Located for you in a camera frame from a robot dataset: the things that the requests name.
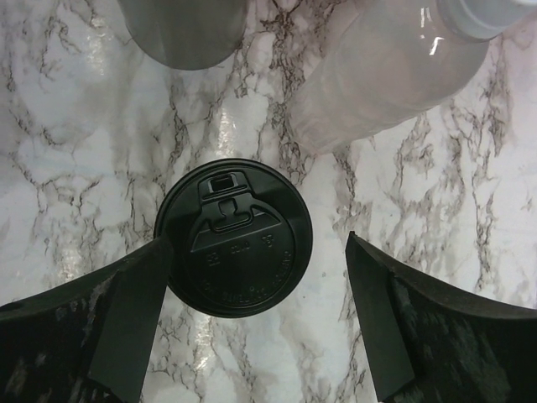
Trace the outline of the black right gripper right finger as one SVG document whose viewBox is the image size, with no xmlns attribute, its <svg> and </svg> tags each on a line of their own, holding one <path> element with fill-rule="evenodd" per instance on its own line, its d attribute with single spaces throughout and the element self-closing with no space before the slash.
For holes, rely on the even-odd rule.
<svg viewBox="0 0 537 403">
<path fill-rule="evenodd" d="M 535 401 L 535 310 L 461 290 L 355 233 L 346 262 L 378 401 Z"/>
</svg>

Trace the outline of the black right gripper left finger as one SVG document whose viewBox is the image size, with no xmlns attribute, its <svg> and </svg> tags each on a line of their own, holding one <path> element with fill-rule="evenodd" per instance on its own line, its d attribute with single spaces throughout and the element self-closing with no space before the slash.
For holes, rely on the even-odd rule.
<svg viewBox="0 0 537 403">
<path fill-rule="evenodd" d="M 173 249 L 165 237 L 1 308 L 3 402 L 137 402 Z"/>
</svg>

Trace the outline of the black cup lid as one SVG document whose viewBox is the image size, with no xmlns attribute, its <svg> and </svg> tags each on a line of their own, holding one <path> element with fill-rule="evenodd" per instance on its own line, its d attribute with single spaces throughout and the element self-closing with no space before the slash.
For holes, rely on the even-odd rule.
<svg viewBox="0 0 537 403">
<path fill-rule="evenodd" d="M 183 176 L 154 224 L 173 248 L 168 287 L 206 315 L 267 311 L 303 278 L 313 248 L 310 213 L 295 186 L 253 160 L 222 159 Z"/>
</svg>

